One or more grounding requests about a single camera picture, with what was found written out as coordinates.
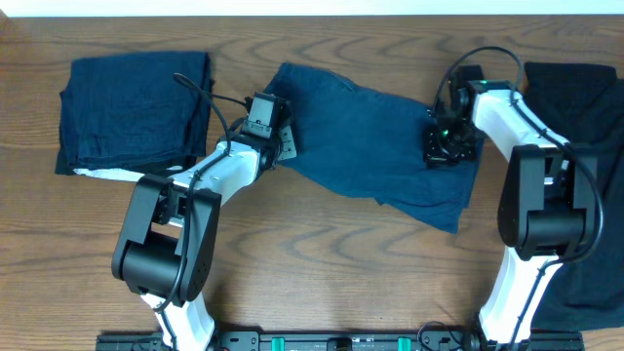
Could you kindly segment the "blue denim shorts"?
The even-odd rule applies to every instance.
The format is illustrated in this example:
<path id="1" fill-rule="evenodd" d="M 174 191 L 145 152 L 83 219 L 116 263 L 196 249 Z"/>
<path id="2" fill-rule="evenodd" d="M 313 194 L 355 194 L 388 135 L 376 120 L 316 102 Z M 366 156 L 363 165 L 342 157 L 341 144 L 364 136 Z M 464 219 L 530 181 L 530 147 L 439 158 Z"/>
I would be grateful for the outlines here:
<path id="1" fill-rule="evenodd" d="M 457 232 L 479 165 L 426 165 L 423 139 L 434 125 L 427 105 L 288 62 L 265 91 L 288 100 L 293 110 L 297 154 L 284 166 L 339 195 L 372 198 Z"/>

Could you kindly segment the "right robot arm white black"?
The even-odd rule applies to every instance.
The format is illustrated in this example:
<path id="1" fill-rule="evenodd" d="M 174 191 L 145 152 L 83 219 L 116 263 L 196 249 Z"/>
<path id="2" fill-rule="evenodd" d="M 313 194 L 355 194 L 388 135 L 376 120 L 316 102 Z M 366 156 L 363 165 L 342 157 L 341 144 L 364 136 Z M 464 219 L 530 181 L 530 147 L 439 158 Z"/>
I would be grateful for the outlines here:
<path id="1" fill-rule="evenodd" d="M 451 69 L 439 88 L 449 101 L 434 100 L 425 164 L 474 162 L 484 138 L 508 163 L 497 211 L 503 260 L 487 302 L 455 340 L 458 349 L 583 349 L 580 333 L 533 331 L 531 321 L 555 273 L 587 257 L 602 235 L 595 156 L 572 148 L 525 105 L 516 85 L 485 79 L 478 65 Z"/>

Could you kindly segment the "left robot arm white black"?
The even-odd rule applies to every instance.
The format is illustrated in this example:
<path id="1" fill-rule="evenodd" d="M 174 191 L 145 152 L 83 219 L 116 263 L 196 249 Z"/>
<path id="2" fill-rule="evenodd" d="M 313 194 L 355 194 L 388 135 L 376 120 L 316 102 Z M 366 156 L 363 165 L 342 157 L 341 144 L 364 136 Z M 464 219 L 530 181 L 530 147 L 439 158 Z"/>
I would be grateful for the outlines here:
<path id="1" fill-rule="evenodd" d="M 101 336 L 99 350 L 207 350 L 215 333 L 202 289 L 221 207 L 280 161 L 296 156 L 291 104 L 257 93 L 247 117 L 190 169 L 136 183 L 112 257 L 113 276 L 153 310 L 153 334 Z"/>

